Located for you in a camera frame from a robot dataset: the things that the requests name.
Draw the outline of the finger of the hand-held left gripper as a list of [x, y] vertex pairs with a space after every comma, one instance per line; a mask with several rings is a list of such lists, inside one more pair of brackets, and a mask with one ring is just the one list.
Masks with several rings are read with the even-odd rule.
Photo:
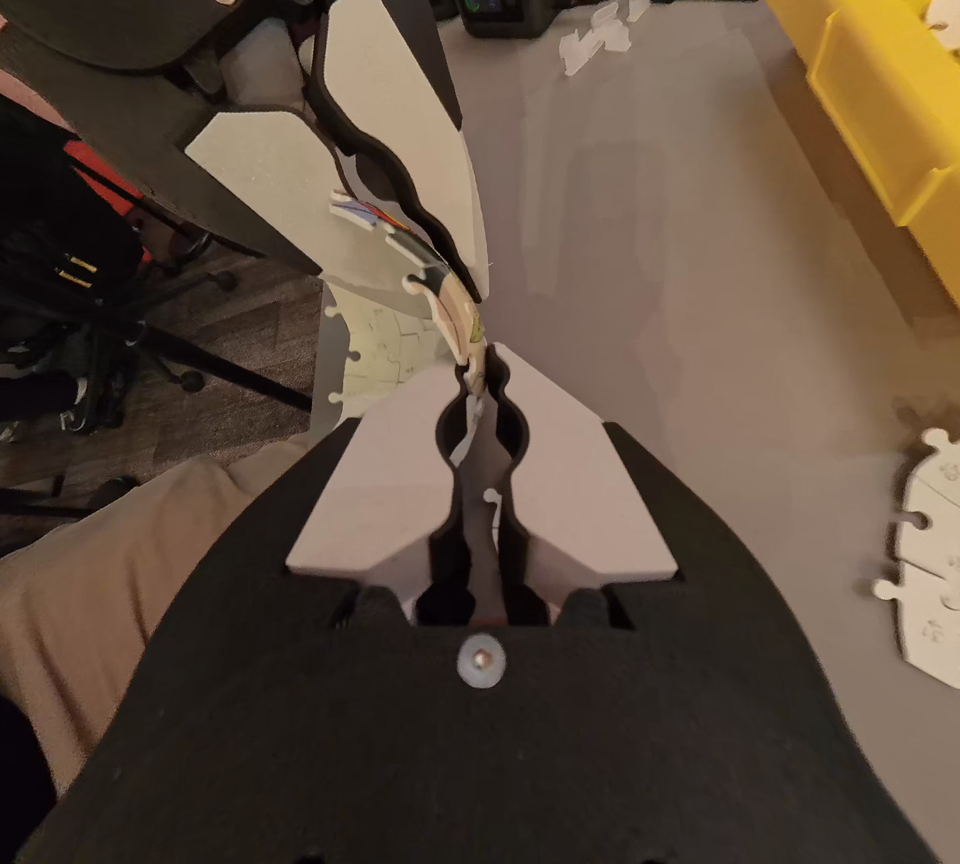
[[315, 37], [309, 101], [337, 147], [378, 169], [402, 214], [483, 302], [489, 259], [466, 139], [382, 0], [331, 2]]
[[186, 155], [316, 264], [328, 284], [414, 318], [449, 321], [450, 269], [419, 235], [353, 198], [291, 111], [222, 111]]

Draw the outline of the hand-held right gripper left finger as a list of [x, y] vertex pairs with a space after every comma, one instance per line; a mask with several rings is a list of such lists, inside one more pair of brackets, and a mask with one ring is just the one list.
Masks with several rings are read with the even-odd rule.
[[428, 366], [356, 421], [288, 570], [387, 589], [422, 625], [471, 620], [472, 558], [451, 459], [468, 431], [464, 372]]

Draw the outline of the curved white puzzle strip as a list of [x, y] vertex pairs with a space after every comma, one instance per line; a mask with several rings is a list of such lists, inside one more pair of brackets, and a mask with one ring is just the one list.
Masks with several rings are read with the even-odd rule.
[[[364, 205], [371, 206], [375, 211], [382, 212], [390, 222], [396, 222], [415, 233], [421, 240], [429, 245], [425, 238], [414, 232], [408, 224], [401, 222], [395, 215], [377, 207], [368, 198], [356, 198], [344, 187], [342, 187], [342, 189]], [[466, 287], [450, 266], [440, 257], [432, 246], [430, 246], [430, 248], [433, 249], [440, 261], [445, 264], [450, 271], [450, 302], [444, 305], [450, 319], [435, 320], [430, 318], [430, 321], [433, 322], [442, 334], [444, 340], [448, 343], [453, 356], [453, 365], [464, 369], [463, 380], [468, 391], [466, 404], [466, 437], [454, 451], [451, 458], [458, 470], [459, 465], [463, 462], [467, 451], [471, 447], [478, 426], [478, 420], [483, 411], [486, 384], [486, 339], [477, 304], [473, 301]], [[339, 426], [348, 420], [359, 420], [361, 418], [362, 416], [348, 417], [344, 419]]]

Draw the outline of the yellow plastic bin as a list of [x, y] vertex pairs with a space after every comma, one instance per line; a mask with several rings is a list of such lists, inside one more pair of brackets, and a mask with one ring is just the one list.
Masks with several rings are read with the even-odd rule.
[[893, 223], [959, 295], [959, 66], [934, 0], [765, 0]]

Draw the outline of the person's black top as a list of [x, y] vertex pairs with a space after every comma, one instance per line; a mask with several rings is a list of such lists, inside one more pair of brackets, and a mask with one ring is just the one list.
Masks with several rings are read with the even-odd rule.
[[54, 808], [56, 789], [32, 725], [1, 697], [1, 862], [14, 862]]

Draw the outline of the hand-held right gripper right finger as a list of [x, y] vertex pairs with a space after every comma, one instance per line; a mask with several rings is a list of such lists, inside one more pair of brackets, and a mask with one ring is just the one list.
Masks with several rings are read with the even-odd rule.
[[486, 388], [509, 459], [496, 548], [510, 624], [547, 625], [579, 591], [673, 579], [678, 563], [606, 422], [500, 342]]

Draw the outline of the red bag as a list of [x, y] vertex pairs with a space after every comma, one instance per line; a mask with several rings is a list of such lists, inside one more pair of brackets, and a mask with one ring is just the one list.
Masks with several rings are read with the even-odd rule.
[[141, 240], [143, 212], [136, 204], [135, 198], [142, 198], [142, 193], [129, 184], [84, 141], [78, 138], [68, 139], [63, 143], [62, 150], [74, 174], [118, 216], [122, 217], [136, 237]]

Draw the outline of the black office chair base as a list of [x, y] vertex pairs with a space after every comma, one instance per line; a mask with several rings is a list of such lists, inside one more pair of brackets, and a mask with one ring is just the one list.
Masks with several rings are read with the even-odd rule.
[[147, 362], [186, 393], [217, 378], [297, 410], [306, 394], [152, 325], [150, 315], [205, 285], [237, 289], [227, 270], [184, 276], [181, 260], [157, 259], [134, 231], [117, 246], [79, 251], [48, 229], [2, 238], [2, 424], [58, 417], [69, 433], [123, 423], [126, 394]]

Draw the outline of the three-piece joined puzzle strip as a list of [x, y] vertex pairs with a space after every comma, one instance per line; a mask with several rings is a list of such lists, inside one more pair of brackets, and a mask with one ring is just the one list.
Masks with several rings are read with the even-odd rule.
[[895, 605], [903, 660], [959, 690], [959, 444], [942, 428], [920, 438], [927, 454], [904, 480], [895, 579], [876, 579], [871, 591]]

